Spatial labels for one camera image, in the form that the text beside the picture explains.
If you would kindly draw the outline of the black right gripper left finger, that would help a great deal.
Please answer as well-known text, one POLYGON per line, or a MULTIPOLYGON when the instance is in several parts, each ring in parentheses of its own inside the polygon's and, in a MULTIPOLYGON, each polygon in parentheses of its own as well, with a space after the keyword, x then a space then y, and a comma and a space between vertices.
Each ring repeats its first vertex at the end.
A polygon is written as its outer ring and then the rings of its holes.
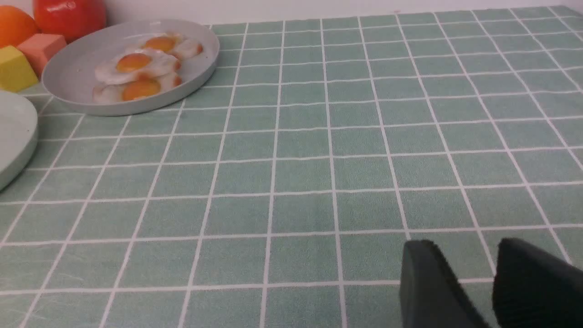
POLYGON ((429 240, 403 246, 400 316, 404 328, 489 328, 440 248, 429 240))

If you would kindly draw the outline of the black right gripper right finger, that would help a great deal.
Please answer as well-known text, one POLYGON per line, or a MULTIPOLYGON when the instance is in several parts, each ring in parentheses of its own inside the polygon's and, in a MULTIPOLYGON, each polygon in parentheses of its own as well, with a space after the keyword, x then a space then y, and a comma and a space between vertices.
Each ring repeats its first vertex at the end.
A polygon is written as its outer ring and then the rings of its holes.
POLYGON ((583 272, 517 237, 498 244, 493 310, 502 328, 580 328, 583 272))

